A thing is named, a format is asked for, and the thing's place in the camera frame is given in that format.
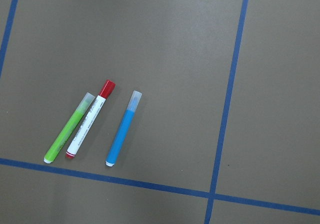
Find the blue marker pen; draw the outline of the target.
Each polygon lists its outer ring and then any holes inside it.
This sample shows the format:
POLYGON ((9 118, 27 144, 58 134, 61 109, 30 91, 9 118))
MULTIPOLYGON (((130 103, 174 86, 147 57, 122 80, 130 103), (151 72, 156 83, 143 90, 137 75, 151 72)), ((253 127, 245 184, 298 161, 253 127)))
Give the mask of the blue marker pen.
POLYGON ((141 100, 142 93, 134 90, 132 92, 131 98, 127 105, 127 108, 124 112, 120 125, 118 127, 117 133, 111 145, 111 148, 108 152, 108 155, 105 160, 105 164, 107 167, 113 167, 118 159, 122 146, 124 144, 127 133, 130 129, 132 120, 136 113, 137 107, 141 100))

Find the brown paper table cover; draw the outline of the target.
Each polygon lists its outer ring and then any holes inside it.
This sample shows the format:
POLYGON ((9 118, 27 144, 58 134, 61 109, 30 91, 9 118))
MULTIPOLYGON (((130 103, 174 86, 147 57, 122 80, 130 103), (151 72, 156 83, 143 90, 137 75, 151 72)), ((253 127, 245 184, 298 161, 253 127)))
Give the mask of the brown paper table cover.
POLYGON ((319 223, 320 0, 0 0, 0 42, 1 223, 319 223))

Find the green highlighter pen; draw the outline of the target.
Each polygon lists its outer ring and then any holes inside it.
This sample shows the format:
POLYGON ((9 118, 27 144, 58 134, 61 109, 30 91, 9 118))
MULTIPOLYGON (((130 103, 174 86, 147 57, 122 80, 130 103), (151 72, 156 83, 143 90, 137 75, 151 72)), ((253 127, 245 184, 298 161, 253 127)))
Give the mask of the green highlighter pen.
POLYGON ((56 159, 94 99, 95 96, 89 92, 85 94, 65 126, 62 128, 61 132, 58 134, 57 138, 54 140, 53 144, 44 155, 43 161, 46 164, 51 164, 56 159))

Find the red capped white marker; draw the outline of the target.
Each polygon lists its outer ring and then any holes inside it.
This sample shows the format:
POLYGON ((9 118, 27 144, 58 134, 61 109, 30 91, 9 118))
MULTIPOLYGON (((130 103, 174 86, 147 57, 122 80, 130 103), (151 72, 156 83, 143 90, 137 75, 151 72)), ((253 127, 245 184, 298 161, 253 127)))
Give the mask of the red capped white marker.
POLYGON ((78 132, 74 136, 72 142, 70 143, 69 147, 66 150, 65 157, 68 159, 73 159, 78 150, 80 149, 82 143, 84 142, 88 132, 90 131, 94 121, 96 120, 99 112, 101 111, 104 103, 106 102, 107 98, 113 92, 116 84, 107 79, 104 83, 103 87, 101 88, 99 94, 95 98, 90 110, 88 111, 84 121, 82 122, 78 132))

